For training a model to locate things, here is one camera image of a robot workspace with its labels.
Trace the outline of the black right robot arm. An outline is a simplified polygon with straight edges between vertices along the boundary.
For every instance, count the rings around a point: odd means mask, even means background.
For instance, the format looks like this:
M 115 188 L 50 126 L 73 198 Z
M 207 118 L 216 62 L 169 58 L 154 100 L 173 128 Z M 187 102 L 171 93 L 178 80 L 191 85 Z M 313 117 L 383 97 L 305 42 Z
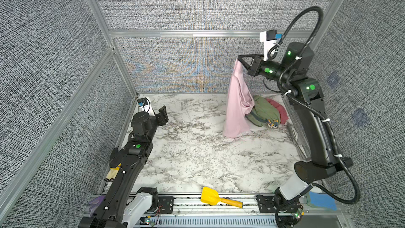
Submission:
M 292 42 L 288 45 L 282 62 L 265 60 L 263 55 L 251 54 L 251 63 L 238 56 L 237 60 L 248 71 L 250 76 L 264 76 L 277 81 L 283 96 L 301 121 L 305 137 L 310 148 L 310 157 L 294 164 L 294 173 L 290 179 L 275 190 L 272 199 L 262 206 L 270 207 L 275 214 L 279 228 L 292 228 L 302 218 L 303 206 L 300 198 L 314 187 L 343 204 L 355 204 L 360 200 L 360 188 L 349 167 L 353 165 L 350 157 L 340 151 L 330 119 L 325 111 L 324 95 L 319 82 L 307 76 L 309 66 L 315 53 L 304 43 Z M 354 187 L 352 199 L 340 198 L 318 181 L 329 178 L 337 172 L 344 171 Z

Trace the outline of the light pink ribbed cloth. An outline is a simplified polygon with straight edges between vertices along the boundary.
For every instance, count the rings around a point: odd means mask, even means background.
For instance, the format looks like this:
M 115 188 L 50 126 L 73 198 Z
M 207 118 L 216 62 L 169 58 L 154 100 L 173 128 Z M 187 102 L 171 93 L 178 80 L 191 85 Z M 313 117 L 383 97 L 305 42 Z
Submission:
M 252 111 L 255 103 L 244 80 L 243 69 L 242 63 L 236 60 L 228 87 L 223 131 L 224 136 L 228 138 L 236 138 L 240 134 L 250 131 L 245 116 Z

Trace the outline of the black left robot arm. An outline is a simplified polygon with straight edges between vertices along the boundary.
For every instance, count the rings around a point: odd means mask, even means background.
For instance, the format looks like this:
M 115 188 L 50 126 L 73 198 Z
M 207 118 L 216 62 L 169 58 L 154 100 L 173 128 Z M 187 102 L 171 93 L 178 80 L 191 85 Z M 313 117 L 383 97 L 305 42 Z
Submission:
M 136 179 L 152 150 L 156 130 L 169 121 L 165 106 L 157 114 L 136 113 L 131 120 L 132 132 L 124 148 L 115 148 L 110 155 L 110 167 L 117 168 L 104 199 L 90 217 L 83 217 L 81 228 L 132 228 L 148 211 L 158 208 L 157 189 L 143 187 L 128 202 Z

